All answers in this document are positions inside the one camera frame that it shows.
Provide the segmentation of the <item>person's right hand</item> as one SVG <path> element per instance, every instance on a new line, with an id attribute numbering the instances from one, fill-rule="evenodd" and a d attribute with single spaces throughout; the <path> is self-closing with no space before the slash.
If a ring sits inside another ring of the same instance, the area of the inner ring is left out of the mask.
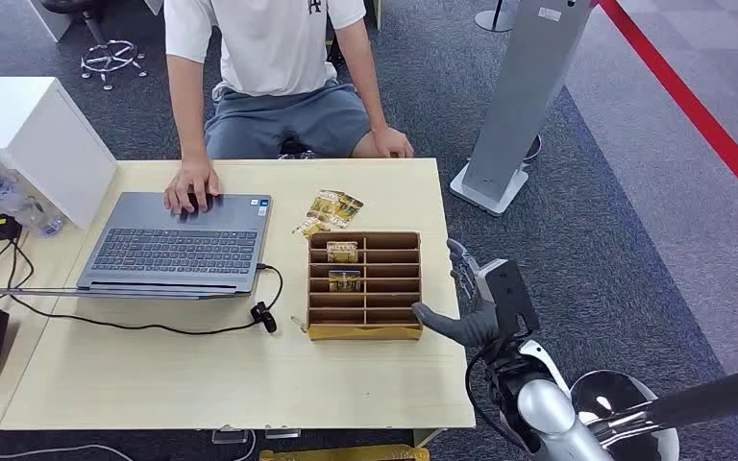
<path id="1" fill-rule="evenodd" d="M 207 157 L 186 157 L 163 193 L 163 206 L 172 214 L 205 212 L 209 197 L 221 193 L 219 177 Z"/>

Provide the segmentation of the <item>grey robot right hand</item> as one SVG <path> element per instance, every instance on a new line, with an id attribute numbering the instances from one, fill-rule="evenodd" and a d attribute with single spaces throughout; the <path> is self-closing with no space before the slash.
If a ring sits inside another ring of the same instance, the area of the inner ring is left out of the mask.
<path id="1" fill-rule="evenodd" d="M 434 312 L 424 303 L 414 303 L 411 308 L 426 328 L 464 347 L 485 346 L 499 336 L 493 282 L 488 280 L 488 276 L 505 265 L 507 260 L 496 258 L 479 265 L 458 241 L 448 238 L 446 245 L 453 264 L 450 275 L 461 293 L 471 302 L 472 312 L 460 319 L 452 319 Z"/>

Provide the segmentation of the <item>person's left hand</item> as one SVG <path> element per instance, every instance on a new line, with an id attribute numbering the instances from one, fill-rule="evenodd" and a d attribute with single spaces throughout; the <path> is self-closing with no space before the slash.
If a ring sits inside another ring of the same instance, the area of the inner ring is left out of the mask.
<path id="1" fill-rule="evenodd" d="M 373 128 L 372 136 L 381 158 L 414 157 L 414 149 L 405 134 L 383 125 Z"/>

